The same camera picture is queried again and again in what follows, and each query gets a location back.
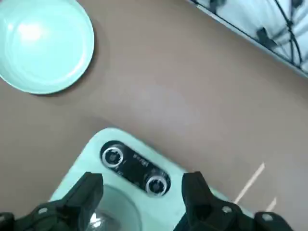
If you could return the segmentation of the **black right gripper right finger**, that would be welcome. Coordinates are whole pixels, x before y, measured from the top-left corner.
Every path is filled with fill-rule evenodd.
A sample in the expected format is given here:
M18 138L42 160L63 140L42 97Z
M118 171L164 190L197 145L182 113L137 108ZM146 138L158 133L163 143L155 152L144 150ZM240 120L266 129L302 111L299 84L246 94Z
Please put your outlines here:
M214 196L200 172L182 177L182 197L190 231L291 231L291 226L273 212L243 213L234 203Z

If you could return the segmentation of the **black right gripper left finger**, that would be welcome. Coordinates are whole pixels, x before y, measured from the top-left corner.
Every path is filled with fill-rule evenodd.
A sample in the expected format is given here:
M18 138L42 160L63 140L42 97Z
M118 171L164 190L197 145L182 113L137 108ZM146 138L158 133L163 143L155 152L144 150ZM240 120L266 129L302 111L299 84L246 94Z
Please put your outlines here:
M103 176L84 173L59 200L43 203L29 214L16 219L1 212L2 231L85 231L103 197Z

